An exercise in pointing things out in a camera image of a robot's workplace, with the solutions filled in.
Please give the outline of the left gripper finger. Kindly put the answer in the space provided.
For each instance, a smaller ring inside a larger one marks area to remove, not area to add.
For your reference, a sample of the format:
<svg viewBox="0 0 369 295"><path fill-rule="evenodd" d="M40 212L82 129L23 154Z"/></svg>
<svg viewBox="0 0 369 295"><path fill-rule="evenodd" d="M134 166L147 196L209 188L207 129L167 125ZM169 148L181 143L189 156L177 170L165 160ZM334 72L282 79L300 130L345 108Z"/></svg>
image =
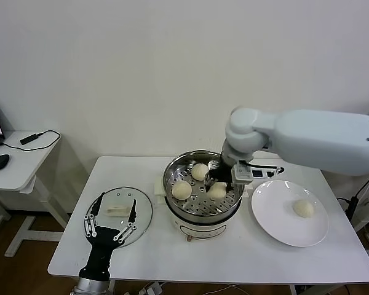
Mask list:
<svg viewBox="0 0 369 295"><path fill-rule="evenodd" d="M102 192L98 198L96 198L92 204L89 206L89 209L87 210L86 214L84 215L84 229L85 229L85 236L87 238L93 237L95 238L97 236L97 222L96 217L100 211L101 203L103 200L103 196L105 195L105 192Z"/></svg>
<svg viewBox="0 0 369 295"><path fill-rule="evenodd" d="M136 212L137 201L133 200L133 205L130 210L129 218L127 220L127 225L119 231L117 235L113 237L115 242L118 244L124 244L125 241L136 231L137 226L135 225L137 212Z"/></svg>

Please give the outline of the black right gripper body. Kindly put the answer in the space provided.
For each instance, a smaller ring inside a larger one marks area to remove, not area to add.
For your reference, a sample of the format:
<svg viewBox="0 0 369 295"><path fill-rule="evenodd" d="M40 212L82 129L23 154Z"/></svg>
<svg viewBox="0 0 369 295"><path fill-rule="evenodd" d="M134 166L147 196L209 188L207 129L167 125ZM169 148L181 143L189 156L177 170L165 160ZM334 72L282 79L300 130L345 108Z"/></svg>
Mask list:
<svg viewBox="0 0 369 295"><path fill-rule="evenodd" d="M218 161L217 167L209 171L215 172L216 183L233 183L231 170L232 166L228 165L224 162L224 160L220 159Z"/></svg>

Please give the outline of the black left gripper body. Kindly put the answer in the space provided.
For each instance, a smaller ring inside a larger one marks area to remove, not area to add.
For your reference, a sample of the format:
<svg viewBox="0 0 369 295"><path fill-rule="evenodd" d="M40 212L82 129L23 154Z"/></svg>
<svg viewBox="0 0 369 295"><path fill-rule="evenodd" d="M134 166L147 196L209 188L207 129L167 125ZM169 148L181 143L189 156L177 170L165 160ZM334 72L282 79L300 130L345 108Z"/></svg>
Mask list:
<svg viewBox="0 0 369 295"><path fill-rule="evenodd" d="M120 230L109 227L97 226L95 228L96 236L87 238L92 249L85 267L79 271L79 277L88 280L109 280L110 261L113 251L122 246L114 240L114 237L120 233Z"/></svg>

